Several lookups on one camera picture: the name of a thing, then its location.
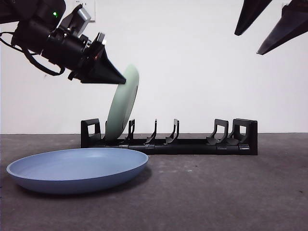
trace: dish rack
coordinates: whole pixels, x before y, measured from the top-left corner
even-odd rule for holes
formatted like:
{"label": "dish rack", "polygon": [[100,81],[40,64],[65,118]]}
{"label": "dish rack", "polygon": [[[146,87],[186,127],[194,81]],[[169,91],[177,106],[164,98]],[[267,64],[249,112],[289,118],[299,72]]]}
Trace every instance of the dish rack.
{"label": "dish rack", "polygon": [[[95,125],[95,133],[89,134],[89,126]],[[224,127],[221,139],[216,138],[218,126]],[[241,134],[240,127],[246,128]],[[135,120],[128,123],[128,136],[107,142],[102,138],[99,119],[81,121],[81,148],[126,148],[143,152],[147,155],[165,154],[210,154],[210,155],[258,155],[257,121],[248,119],[234,119],[232,132],[228,134],[229,122],[215,119],[214,131],[204,139],[182,139],[180,135],[180,121],[174,119],[173,131],[165,139],[158,139],[157,120],[154,132],[146,139],[135,139]]]}

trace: gray floor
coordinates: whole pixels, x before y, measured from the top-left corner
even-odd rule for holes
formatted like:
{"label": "gray floor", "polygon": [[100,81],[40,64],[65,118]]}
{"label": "gray floor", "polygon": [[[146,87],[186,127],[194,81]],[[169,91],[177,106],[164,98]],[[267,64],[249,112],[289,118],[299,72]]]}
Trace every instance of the gray floor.
{"label": "gray floor", "polygon": [[131,182],[79,196],[26,191],[5,171],[79,143],[1,136],[2,231],[308,231],[308,134],[260,134],[259,156],[151,156]]}

